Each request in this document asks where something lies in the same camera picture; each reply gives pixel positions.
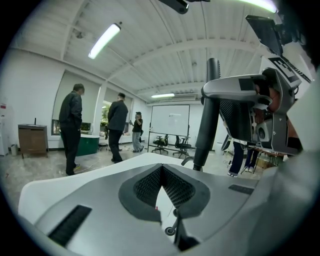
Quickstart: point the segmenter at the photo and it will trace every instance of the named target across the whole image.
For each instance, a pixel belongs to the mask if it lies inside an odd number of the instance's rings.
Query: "man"
[[[112,152],[111,161],[115,164],[122,162],[119,154],[119,140],[124,132],[128,114],[127,106],[124,103],[125,98],[126,95],[120,92],[117,101],[111,104],[108,113],[109,147]]]
[[[130,121],[130,125],[133,126],[132,129],[132,144],[133,144],[133,153],[142,152],[144,146],[140,143],[141,131],[142,131],[143,120],[141,118],[141,112],[135,113],[134,124]]]
[[[77,167],[77,165],[75,164],[75,158],[81,136],[81,96],[84,94],[84,85],[81,83],[75,84],[73,87],[73,91],[64,98],[59,114],[61,138],[63,141],[66,157],[65,172],[68,176],[75,175],[74,168]]]

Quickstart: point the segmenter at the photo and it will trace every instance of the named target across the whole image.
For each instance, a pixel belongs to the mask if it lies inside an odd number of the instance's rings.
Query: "wooden cabinet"
[[[22,158],[24,154],[47,154],[49,151],[47,126],[19,124],[18,133]]]

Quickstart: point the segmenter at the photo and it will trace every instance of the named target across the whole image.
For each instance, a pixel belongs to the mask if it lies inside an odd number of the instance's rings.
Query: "whiteboard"
[[[188,136],[190,105],[153,106],[150,132]]]

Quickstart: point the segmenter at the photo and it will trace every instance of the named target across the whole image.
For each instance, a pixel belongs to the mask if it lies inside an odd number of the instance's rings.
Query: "white ceiling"
[[[222,77],[259,72],[266,49],[246,15],[275,16],[237,0],[189,3],[184,15],[158,0],[44,0],[11,47],[81,67],[150,102],[155,93],[200,93],[210,57]],[[120,33],[90,59],[96,40],[120,22]]]

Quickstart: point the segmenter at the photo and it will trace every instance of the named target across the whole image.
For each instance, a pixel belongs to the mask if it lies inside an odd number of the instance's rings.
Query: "black pants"
[[[234,141],[233,146],[234,146],[234,156],[233,156],[232,165],[230,167],[229,172],[234,175],[238,175],[242,165],[242,161],[244,160],[244,150],[242,149],[241,144],[238,142]]]
[[[109,130],[109,147],[115,163],[122,161],[121,155],[119,154],[119,140],[122,133],[122,130]]]
[[[245,160],[244,166],[255,167],[258,154],[259,154],[259,151],[254,150],[253,148],[249,148],[248,152],[247,152],[247,156],[246,156],[246,160]]]
[[[76,167],[75,158],[78,151],[81,132],[75,127],[61,127],[61,137],[66,157],[65,172],[72,175],[74,173],[74,168]]]

